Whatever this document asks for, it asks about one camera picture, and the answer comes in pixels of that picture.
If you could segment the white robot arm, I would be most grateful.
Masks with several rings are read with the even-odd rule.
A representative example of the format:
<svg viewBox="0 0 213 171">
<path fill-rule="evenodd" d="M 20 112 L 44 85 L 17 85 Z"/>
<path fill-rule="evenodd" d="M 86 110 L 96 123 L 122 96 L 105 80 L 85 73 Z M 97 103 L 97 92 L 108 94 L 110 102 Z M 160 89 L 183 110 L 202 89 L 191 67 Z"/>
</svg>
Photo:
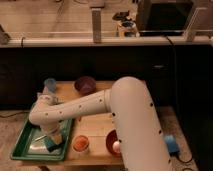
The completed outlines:
<svg viewBox="0 0 213 171">
<path fill-rule="evenodd" d="M 102 113 L 113 115 L 126 171 L 173 171 L 153 100 L 137 78 L 123 77 L 107 90 L 59 105 L 42 94 L 29 121 L 51 137 L 59 132 L 61 120 Z"/>
</svg>

